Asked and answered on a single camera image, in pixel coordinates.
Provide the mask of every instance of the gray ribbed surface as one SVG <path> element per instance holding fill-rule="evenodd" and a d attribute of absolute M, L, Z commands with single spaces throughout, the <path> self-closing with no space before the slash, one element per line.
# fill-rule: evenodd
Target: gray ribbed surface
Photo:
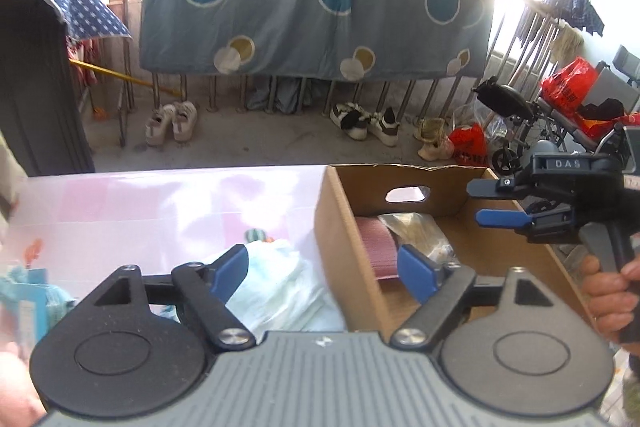
<path fill-rule="evenodd" d="M 56 412 L 41 425 L 83 423 Z M 606 425 L 592 413 L 539 423 Z M 500 424 L 534 423 L 488 413 L 461 399 L 440 380 L 427 357 L 390 349 L 375 333 L 270 333 L 247 353 L 222 355 L 203 384 L 180 402 L 144 418 L 117 422 L 118 427 Z"/>

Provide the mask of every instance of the pink towel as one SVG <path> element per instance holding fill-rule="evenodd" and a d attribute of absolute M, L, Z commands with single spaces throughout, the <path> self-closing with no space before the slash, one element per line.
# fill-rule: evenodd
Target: pink towel
<path fill-rule="evenodd" d="M 398 277 L 398 248 L 388 228 L 377 217 L 356 217 L 356 225 L 376 279 Z"/>

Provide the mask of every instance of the black and white sneaker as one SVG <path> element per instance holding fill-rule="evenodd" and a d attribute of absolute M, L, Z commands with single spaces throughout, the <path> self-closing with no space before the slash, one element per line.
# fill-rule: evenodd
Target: black and white sneaker
<path fill-rule="evenodd" d="M 354 140 L 367 139 L 369 113 L 357 103 L 337 103 L 331 110 L 331 121 Z"/>
<path fill-rule="evenodd" d="M 375 112 L 371 115 L 367 128 L 369 132 L 378 138 L 387 147 L 395 147 L 398 144 L 398 129 L 400 123 L 396 121 L 394 110 L 386 108 L 383 113 Z"/>

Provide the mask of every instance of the yellow pole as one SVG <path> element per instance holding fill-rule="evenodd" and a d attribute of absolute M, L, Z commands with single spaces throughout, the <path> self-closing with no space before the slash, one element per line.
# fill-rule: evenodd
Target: yellow pole
<path fill-rule="evenodd" d="M 85 70 L 92 70 L 92 71 L 95 71 L 96 73 L 108 74 L 108 75 L 111 75 L 111 76 L 115 76 L 116 78 L 119 78 L 121 80 L 126 80 L 127 82 L 131 82 L 132 84 L 138 84 L 139 86 L 151 87 L 153 89 L 153 85 L 151 83 L 145 82 L 144 80 L 140 80 L 138 78 L 134 78 L 133 76 L 129 76 L 128 74 L 123 74 L 123 73 L 118 73 L 117 71 L 107 70 L 105 68 L 101 68 L 100 66 L 94 66 L 93 64 L 87 64 L 86 62 L 81 62 L 80 60 L 73 60 L 72 58 L 69 59 L 69 62 L 71 62 L 74 66 L 80 66 L 81 68 L 84 68 Z M 160 90 L 164 91 L 164 92 L 166 92 L 168 94 L 172 94 L 172 95 L 176 96 L 177 98 L 180 98 L 180 92 L 178 90 L 171 89 L 170 87 L 163 87 L 163 86 L 160 86 Z"/>

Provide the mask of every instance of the red plastic bag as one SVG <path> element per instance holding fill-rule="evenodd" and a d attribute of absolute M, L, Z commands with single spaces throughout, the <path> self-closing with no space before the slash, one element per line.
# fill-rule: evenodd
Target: red plastic bag
<path fill-rule="evenodd" d="M 640 125 L 640 113 L 626 114 L 613 120 L 586 120 L 576 113 L 575 121 L 580 129 L 589 138 L 600 141 L 611 129 L 616 122 L 622 122 L 622 125 L 638 126 Z"/>
<path fill-rule="evenodd" d="M 571 64 L 541 83 L 542 98 L 567 118 L 573 118 L 582 100 L 598 79 L 598 72 L 584 58 Z"/>
<path fill-rule="evenodd" d="M 489 158 L 486 153 L 484 132 L 478 123 L 471 127 L 459 127 L 449 135 L 455 147 L 453 158 L 458 165 L 465 167 L 487 167 Z"/>

